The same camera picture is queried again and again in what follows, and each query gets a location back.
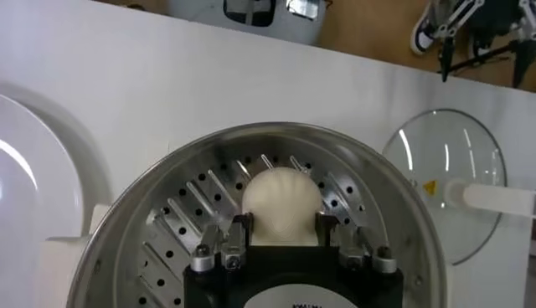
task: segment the metal bolt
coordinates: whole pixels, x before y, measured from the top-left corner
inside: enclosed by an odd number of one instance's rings
[[[227,270],[237,270],[240,267],[240,259],[238,257],[230,257],[225,264]]]
[[[207,244],[199,244],[198,247],[195,249],[195,254],[199,257],[205,257],[209,255],[210,253],[210,247]]]

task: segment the white surface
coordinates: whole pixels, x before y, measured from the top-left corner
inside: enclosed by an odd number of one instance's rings
[[[479,119],[510,186],[536,188],[534,94],[83,0],[2,0],[0,42],[0,93],[64,128],[82,180],[107,184],[91,194],[103,203],[168,151],[228,126],[300,121],[381,151],[437,107]],[[507,215],[455,268],[455,307],[523,307],[530,228]]]
[[[242,211],[255,217],[253,245],[318,246],[315,215],[321,210],[317,184],[306,173],[287,167],[257,174],[242,197]]]
[[[39,262],[34,285],[36,296],[34,307],[65,307],[67,298],[85,246],[104,218],[109,205],[97,204],[93,208],[91,227],[83,237],[54,237],[39,246]]]
[[[39,243],[51,236],[81,236],[82,200],[75,165],[54,133],[0,95],[2,305],[32,306]]]

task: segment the white dough ball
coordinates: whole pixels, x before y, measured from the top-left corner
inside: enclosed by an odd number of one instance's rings
[[[252,245],[318,245],[315,214],[321,208],[315,182],[286,167],[259,173],[242,197],[242,212],[254,217]]]

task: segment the screw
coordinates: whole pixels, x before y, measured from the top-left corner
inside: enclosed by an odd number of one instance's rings
[[[240,267],[240,259],[238,257],[230,257],[227,259],[225,268],[227,270],[237,270]]]
[[[387,246],[380,246],[378,248],[378,256],[382,259],[392,259],[393,254],[391,254],[391,249]]]
[[[240,252],[240,249],[236,248],[236,247],[228,247],[227,248],[227,253],[228,254],[238,254]]]
[[[207,244],[199,244],[195,249],[196,255],[199,257],[205,257],[210,253],[210,247]]]

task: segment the clear glass lid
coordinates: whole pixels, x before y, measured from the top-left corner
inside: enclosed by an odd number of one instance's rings
[[[446,261],[460,264],[491,238],[501,214],[450,207],[451,179],[506,186],[503,155],[478,120],[457,110],[433,110],[406,122],[383,152],[412,183],[434,220]]]

